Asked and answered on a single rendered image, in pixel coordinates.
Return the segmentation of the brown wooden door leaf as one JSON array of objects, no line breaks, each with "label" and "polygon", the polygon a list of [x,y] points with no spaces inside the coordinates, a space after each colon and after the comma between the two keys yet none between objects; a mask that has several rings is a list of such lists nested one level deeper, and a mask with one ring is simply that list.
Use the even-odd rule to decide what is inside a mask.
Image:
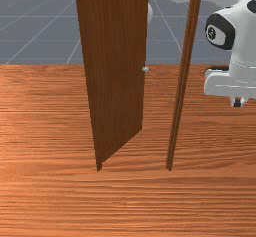
[{"label": "brown wooden door leaf", "polygon": [[98,168],[142,130],[148,0],[76,0]]}]

